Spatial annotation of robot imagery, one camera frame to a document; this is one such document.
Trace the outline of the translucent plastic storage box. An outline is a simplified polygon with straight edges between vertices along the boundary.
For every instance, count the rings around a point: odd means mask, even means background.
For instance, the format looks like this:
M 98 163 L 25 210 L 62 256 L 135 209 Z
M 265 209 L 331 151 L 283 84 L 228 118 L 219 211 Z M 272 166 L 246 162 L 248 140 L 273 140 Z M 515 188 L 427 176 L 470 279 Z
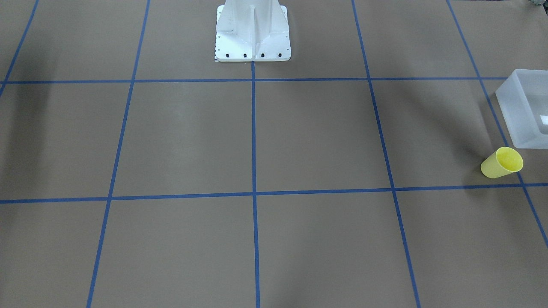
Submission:
M 495 92 L 515 148 L 548 148 L 548 72 L 516 69 Z

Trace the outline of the yellow plastic cup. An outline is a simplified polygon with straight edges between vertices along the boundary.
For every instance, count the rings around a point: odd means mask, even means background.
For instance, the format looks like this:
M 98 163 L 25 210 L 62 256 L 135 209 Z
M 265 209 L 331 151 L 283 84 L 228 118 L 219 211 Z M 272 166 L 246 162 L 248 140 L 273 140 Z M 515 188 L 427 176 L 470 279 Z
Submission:
M 481 163 L 481 172 L 484 176 L 495 179 L 517 173 L 523 165 L 523 158 L 515 149 L 501 147 Z

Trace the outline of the white pillar mount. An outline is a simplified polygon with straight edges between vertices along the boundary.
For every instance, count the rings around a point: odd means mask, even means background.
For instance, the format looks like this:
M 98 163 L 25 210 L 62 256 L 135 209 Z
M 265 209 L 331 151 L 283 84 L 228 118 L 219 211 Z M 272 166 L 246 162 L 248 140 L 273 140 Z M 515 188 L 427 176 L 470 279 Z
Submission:
M 214 59 L 289 61 L 288 10 L 277 0 L 227 0 L 217 7 Z

